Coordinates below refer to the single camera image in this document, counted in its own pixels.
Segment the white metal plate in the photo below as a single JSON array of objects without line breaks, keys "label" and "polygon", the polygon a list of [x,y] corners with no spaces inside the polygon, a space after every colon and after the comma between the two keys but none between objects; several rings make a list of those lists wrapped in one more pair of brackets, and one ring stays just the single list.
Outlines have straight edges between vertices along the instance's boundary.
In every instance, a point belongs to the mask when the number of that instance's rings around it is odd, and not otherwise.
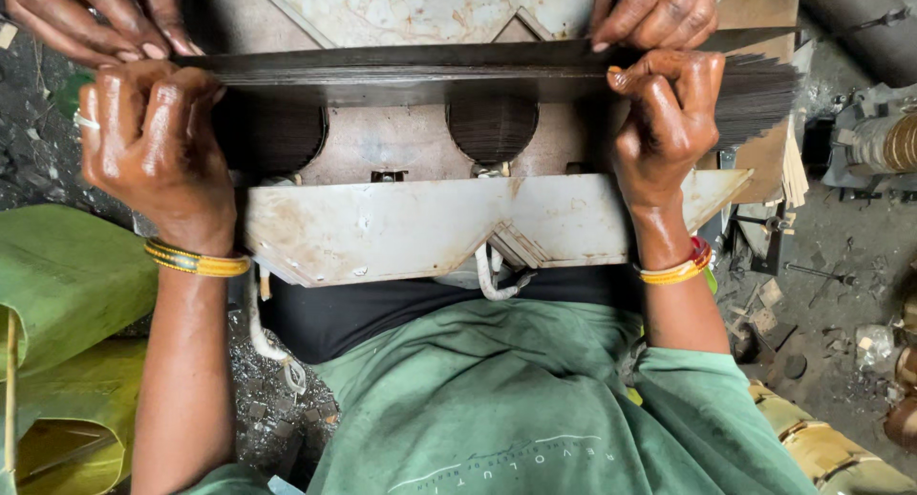
[{"label": "white metal plate", "polygon": [[[689,230],[750,175],[691,172],[682,184]],[[620,264],[627,217],[608,176],[571,174],[252,188],[245,232],[271,273],[318,287],[444,275],[489,239],[520,266]]]}]

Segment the bangle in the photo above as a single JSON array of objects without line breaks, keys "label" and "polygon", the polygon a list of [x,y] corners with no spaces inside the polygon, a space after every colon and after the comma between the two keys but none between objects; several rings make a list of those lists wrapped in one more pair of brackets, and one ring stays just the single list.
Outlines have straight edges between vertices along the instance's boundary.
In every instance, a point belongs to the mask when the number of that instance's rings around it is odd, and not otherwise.
[{"label": "bangle", "polygon": [[652,286],[669,286],[700,275],[704,268],[710,264],[713,250],[711,250],[710,244],[703,237],[694,236],[691,240],[694,244],[694,253],[686,262],[662,271],[641,269],[640,279]]},{"label": "bangle", "polygon": [[153,262],[160,266],[178,269],[205,277],[238,277],[248,270],[251,260],[242,255],[235,258],[219,258],[186,252],[153,237],[143,247]]}]

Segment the person's left hand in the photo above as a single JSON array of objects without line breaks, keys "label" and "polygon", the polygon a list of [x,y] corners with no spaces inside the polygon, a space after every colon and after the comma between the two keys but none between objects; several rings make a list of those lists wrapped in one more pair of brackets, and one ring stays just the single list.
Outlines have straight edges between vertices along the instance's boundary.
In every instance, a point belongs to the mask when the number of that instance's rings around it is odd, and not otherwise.
[{"label": "person's left hand", "polygon": [[694,49],[716,31],[716,0],[595,0],[593,49]]},{"label": "person's left hand", "polygon": [[86,181],[147,216],[163,242],[211,256],[228,255],[235,230],[232,181],[210,124],[220,93],[211,73],[166,61],[99,71],[80,91]]}]

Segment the copper coil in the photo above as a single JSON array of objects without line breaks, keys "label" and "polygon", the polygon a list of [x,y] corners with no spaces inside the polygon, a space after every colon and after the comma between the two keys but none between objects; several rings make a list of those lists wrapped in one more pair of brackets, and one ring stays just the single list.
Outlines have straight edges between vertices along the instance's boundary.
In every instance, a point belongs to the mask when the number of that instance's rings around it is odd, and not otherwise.
[{"label": "copper coil", "polygon": [[883,155],[897,172],[917,172],[917,113],[905,115],[888,131]]}]

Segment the wrist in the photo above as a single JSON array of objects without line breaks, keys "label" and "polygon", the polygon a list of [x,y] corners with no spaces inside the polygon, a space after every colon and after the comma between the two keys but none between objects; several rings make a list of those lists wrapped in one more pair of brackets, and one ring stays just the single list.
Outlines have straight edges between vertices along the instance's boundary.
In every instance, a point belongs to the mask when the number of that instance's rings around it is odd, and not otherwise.
[{"label": "wrist", "polygon": [[160,240],[186,252],[218,258],[228,257],[233,248],[233,232],[226,230],[209,233],[160,230]]},{"label": "wrist", "polygon": [[633,206],[630,212],[643,269],[669,269],[683,264],[694,253],[680,199],[666,206]]}]

